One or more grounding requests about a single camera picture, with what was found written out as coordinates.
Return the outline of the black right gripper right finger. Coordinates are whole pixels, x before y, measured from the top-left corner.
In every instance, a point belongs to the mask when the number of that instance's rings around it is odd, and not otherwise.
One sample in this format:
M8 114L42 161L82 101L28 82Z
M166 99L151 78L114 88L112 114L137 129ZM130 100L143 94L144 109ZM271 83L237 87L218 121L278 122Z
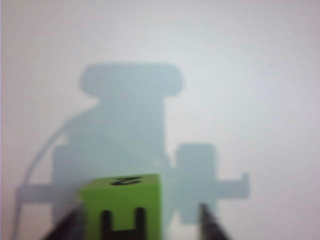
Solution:
M199 235L201 240L231 239L205 203L199 205Z

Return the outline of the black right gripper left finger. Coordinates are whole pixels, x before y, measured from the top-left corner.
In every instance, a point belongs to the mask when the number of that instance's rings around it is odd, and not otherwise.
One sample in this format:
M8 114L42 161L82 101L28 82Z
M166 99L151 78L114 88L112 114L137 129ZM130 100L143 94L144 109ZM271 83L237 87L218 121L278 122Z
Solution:
M67 213L43 240L83 240L84 212L81 205Z

